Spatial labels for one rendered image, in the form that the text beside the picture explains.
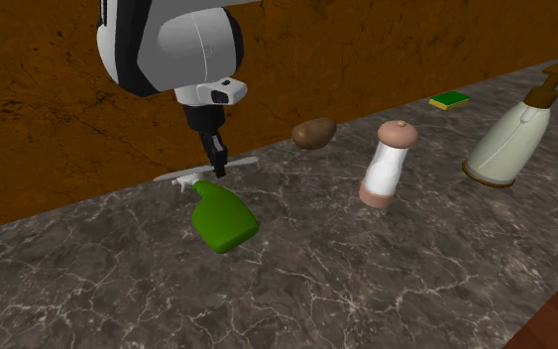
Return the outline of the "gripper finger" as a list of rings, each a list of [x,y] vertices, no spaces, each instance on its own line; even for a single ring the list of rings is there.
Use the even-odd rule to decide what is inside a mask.
[[[220,134],[217,131],[199,131],[198,135],[215,176],[217,178],[224,176],[228,162],[228,149],[222,142]]]

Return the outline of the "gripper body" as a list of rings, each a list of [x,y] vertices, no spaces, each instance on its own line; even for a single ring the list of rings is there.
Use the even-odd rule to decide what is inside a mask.
[[[225,113],[222,105],[183,105],[183,112],[187,125],[197,132],[217,134],[225,123]]]

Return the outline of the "silver butter knife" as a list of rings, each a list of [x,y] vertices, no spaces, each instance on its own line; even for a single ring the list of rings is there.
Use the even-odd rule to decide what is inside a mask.
[[[224,168],[226,169],[226,168],[230,168],[230,167],[251,165],[251,164],[256,163],[258,160],[259,159],[257,157],[247,157],[247,158],[243,158],[243,159],[239,159],[239,160],[235,160],[235,161],[229,161],[225,165]],[[204,173],[209,173],[209,172],[213,172],[213,171],[214,171],[214,168],[212,166],[206,165],[206,166],[200,166],[200,167],[196,167],[196,168],[181,170],[181,171],[177,171],[177,172],[172,172],[172,173],[169,173],[169,174],[162,174],[162,175],[159,175],[158,177],[154,178],[153,181],[171,180],[171,179],[177,179],[178,177],[185,176],[185,175],[204,174]]]

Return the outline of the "green spray bottle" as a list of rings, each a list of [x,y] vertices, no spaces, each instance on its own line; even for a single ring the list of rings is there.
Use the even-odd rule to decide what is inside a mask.
[[[232,191],[202,178],[201,174],[180,176],[171,181],[181,191],[191,187],[200,196],[191,223],[206,245],[225,254],[259,231],[259,222],[247,205]]]

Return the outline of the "brown potato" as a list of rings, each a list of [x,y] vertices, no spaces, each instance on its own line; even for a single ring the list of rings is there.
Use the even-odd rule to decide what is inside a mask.
[[[334,119],[312,119],[295,126],[291,131],[291,139],[302,150],[318,150],[332,140],[336,129]]]

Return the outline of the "white salt shaker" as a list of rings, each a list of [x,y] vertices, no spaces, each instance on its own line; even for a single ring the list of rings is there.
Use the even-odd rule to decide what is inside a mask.
[[[402,121],[385,122],[378,129],[378,145],[359,189],[360,199],[375,208],[391,203],[399,182],[402,165],[418,139],[414,126]]]

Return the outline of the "green and yellow sponge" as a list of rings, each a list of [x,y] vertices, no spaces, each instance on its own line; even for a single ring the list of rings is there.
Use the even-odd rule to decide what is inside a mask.
[[[442,110],[465,104],[470,100],[470,97],[458,91],[447,91],[429,98],[429,104],[438,107]]]

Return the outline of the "cream soap dispenser bottle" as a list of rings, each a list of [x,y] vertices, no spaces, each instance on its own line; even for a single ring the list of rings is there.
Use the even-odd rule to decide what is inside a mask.
[[[491,187],[509,187],[539,145],[558,98],[558,62],[543,69],[547,78],[532,87],[478,142],[462,163],[469,178]]]

